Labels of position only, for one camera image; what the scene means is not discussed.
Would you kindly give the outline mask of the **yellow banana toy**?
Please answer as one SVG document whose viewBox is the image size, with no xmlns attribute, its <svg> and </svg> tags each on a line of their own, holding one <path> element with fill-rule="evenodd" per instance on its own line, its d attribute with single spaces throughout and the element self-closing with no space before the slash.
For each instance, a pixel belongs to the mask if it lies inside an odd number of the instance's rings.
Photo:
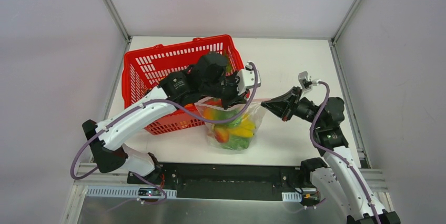
<svg viewBox="0 0 446 224">
<path fill-rule="evenodd" d="M 229 132 L 232 135 L 251 138 L 255 135 L 256 124 L 249 114 L 244 114 L 228 124 Z"/>
</svg>

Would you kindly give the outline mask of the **green orange mango toy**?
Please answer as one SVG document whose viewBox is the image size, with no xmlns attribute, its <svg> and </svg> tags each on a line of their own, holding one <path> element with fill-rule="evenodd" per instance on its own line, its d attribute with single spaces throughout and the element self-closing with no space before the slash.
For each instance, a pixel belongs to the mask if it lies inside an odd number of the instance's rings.
<svg viewBox="0 0 446 224">
<path fill-rule="evenodd" d="M 201 117 L 203 117 L 205 119 L 208 119 L 208 120 L 218 120 L 218 121 L 226 120 L 228 118 L 232 118 L 236 114 L 239 113 L 239 109 L 238 108 L 231 109 L 231 110 L 224 110 L 224 109 L 221 110 L 219 107 L 204 107 L 204 106 L 201 106 L 197 110 L 199 111 Z"/>
</svg>

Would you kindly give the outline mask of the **clear zip top bag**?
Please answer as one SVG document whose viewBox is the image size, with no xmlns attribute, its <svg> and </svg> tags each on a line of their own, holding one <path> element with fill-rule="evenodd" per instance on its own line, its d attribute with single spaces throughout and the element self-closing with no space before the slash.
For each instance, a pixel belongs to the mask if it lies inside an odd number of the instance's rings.
<svg viewBox="0 0 446 224">
<path fill-rule="evenodd" d="M 207 140 L 215 148 L 225 152 L 242 152 L 248 149 L 256 137 L 266 110 L 261 106 L 262 99 L 254 99 L 247 110 L 235 120 L 224 124 L 205 123 Z M 200 116 L 209 120 L 226 120 L 238 114 L 244 104 L 223 109 L 221 100 L 204 98 L 195 103 Z"/>
</svg>

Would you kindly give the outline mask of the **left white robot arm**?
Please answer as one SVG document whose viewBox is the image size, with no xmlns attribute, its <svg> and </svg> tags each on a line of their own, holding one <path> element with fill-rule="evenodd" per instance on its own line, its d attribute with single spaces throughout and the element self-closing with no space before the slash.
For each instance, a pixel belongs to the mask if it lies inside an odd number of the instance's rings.
<svg viewBox="0 0 446 224">
<path fill-rule="evenodd" d="M 124 168 L 139 175 L 147 184 L 160 179 L 155 157 L 126 146 L 125 142 L 139 130 L 159 118 L 182 110 L 190 116 L 214 124 L 236 120 L 247 110 L 258 87 L 259 73 L 249 62 L 241 70 L 227 75 L 228 59 L 217 52 L 202 55 L 186 69 L 171 72 L 140 100 L 112 119 L 82 124 L 87 142 L 96 162 L 95 170 L 106 174 Z M 185 108 L 204 97 L 220 99 L 224 109 L 244 104 L 240 112 L 228 119 L 212 120 L 200 117 Z"/>
</svg>

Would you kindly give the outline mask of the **green napa cabbage toy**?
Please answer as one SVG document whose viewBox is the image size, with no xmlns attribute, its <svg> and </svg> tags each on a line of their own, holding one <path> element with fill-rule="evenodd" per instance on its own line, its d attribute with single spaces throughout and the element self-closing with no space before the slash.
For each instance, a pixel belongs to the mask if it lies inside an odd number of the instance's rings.
<svg viewBox="0 0 446 224">
<path fill-rule="evenodd" d="M 242 151 L 249 148 L 251 140 L 252 138 L 230 136 L 228 142 L 221 144 L 221 147 L 226 150 Z"/>
</svg>

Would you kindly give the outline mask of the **red peach toy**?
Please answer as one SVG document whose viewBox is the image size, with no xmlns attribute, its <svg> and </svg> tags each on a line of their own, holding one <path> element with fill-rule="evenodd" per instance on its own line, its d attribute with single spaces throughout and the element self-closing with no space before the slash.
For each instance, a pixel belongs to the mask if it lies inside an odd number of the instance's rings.
<svg viewBox="0 0 446 224">
<path fill-rule="evenodd" d="M 227 143 L 230 139 L 230 132 L 228 130 L 227 127 L 222 126 L 222 125 L 216 125 L 214 127 L 214 138 L 219 142 L 219 143 Z"/>
</svg>

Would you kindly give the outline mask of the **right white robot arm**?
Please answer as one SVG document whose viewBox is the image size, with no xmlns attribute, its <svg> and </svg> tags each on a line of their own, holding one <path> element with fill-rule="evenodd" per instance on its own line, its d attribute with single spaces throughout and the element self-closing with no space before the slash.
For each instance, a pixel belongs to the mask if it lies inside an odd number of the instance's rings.
<svg viewBox="0 0 446 224">
<path fill-rule="evenodd" d="M 341 130 L 344 101 L 326 93 L 316 105 L 303 98 L 302 89 L 263 101 L 261 106 L 282 121 L 298 117 L 311 123 L 309 136 L 320 157 L 301 162 L 299 182 L 316 187 L 325 200 L 335 203 L 346 223 L 400 223 L 395 211 L 388 211 L 379 201 L 354 163 L 349 143 Z"/>
</svg>

